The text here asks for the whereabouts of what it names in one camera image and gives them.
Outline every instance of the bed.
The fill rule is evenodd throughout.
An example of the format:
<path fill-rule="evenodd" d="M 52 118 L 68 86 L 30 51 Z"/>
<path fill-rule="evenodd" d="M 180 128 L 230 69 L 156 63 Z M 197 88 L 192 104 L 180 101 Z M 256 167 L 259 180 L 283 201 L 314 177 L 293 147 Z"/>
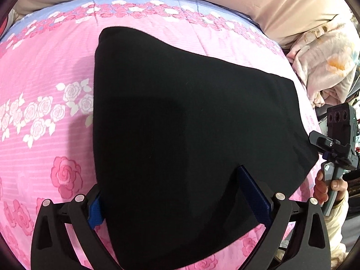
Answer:
<path fill-rule="evenodd" d="M 96 183 L 94 52 L 100 32 L 110 26 L 142 30 L 183 50 L 291 79 L 306 132 L 320 132 L 306 91 L 281 48 L 241 13 L 202 0 L 74 0 L 27 15 L 0 41 L 0 232 L 25 269 L 30 269 L 42 201 L 67 202 Z M 292 199 L 312 196 L 320 163 Z M 182 270 L 236 270 L 263 231 L 260 225 Z M 91 268 L 70 226 L 68 232 L 82 265 Z M 96 232 L 115 258 L 106 224 Z"/>

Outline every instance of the folded black cloth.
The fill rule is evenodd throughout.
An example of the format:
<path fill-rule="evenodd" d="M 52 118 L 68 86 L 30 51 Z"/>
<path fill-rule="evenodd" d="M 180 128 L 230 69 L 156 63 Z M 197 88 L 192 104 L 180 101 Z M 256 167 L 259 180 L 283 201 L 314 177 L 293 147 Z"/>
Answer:
<path fill-rule="evenodd" d="M 94 157 L 120 265 L 172 270 L 257 226 L 239 165 L 290 196 L 318 154 L 291 80 L 111 27 L 95 54 Z"/>

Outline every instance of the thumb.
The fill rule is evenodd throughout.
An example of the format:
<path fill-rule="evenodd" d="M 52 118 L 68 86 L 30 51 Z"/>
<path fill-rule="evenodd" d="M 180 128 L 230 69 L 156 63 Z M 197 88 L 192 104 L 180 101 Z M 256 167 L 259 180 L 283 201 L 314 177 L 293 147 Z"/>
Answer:
<path fill-rule="evenodd" d="M 334 180 L 331 182 L 331 188 L 333 191 L 345 192 L 347 190 L 347 182 L 344 180 Z"/>

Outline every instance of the device handle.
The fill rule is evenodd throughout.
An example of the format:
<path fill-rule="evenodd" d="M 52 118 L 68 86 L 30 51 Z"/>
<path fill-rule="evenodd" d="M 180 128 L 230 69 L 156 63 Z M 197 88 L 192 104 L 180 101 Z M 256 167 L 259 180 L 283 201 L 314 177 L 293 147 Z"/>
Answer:
<path fill-rule="evenodd" d="M 334 163 L 332 162 L 323 162 L 321 164 L 321 169 L 324 174 L 325 183 L 328 186 L 328 196 L 329 196 L 329 199 L 322 206 L 322 211 L 324 216 L 329 216 L 337 197 L 337 191 L 333 191 L 331 189 L 331 182 L 333 180 L 341 179 L 342 175 L 344 174 L 344 169 L 340 168 L 337 165 L 334 165 Z M 331 175 L 332 177 L 326 179 L 325 178 L 326 175 Z"/>

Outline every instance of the silver screw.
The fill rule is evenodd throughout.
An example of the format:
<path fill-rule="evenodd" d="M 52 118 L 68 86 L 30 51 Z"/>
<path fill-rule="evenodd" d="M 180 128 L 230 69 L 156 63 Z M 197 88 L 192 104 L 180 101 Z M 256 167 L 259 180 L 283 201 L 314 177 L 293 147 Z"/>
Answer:
<path fill-rule="evenodd" d="M 75 197 L 75 201 L 76 201 L 76 202 L 82 202 L 82 201 L 84 201 L 84 199 L 85 199 L 85 196 L 82 195 L 82 194 L 77 195 L 77 196 Z"/>
<path fill-rule="evenodd" d="M 49 199 L 46 199 L 43 201 L 43 206 L 49 206 L 50 205 L 50 200 Z"/>
<path fill-rule="evenodd" d="M 276 199 L 278 200 L 285 200 L 285 195 L 283 193 L 276 193 L 275 195 Z"/>
<path fill-rule="evenodd" d="M 317 205 L 317 204 L 318 204 L 318 201 L 317 201 L 315 198 L 310 198 L 310 202 L 311 202 L 313 205 Z"/>

